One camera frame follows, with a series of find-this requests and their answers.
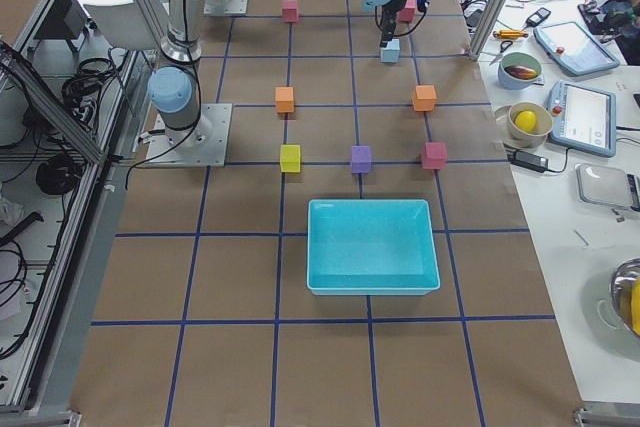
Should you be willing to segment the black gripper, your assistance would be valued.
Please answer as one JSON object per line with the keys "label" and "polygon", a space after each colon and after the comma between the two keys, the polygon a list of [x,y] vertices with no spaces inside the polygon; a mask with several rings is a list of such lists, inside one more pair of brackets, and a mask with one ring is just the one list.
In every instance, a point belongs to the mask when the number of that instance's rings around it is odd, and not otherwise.
{"label": "black gripper", "polygon": [[[420,23],[426,16],[430,0],[416,1],[417,9],[415,11],[415,15],[417,12],[421,14],[420,20],[418,21],[418,23]],[[405,2],[406,0],[391,0],[389,3],[385,4],[382,7],[381,15],[378,15],[378,8],[374,9],[375,24],[376,27],[381,30],[381,37],[379,42],[379,46],[381,48],[386,47],[387,43],[394,38],[396,24],[399,22],[397,20],[397,13],[403,8]]]}

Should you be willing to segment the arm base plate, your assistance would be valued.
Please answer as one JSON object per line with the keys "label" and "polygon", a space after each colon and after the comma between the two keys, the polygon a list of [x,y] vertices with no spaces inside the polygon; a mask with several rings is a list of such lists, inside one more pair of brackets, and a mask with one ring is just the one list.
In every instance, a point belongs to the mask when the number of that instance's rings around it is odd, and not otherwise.
{"label": "arm base plate", "polygon": [[157,114],[154,128],[163,133],[150,138],[145,160],[152,166],[168,168],[224,166],[232,112],[231,103],[203,104],[195,130],[183,132],[167,130]]}
{"label": "arm base plate", "polygon": [[248,0],[206,0],[204,15],[209,17],[227,17],[245,15]]}

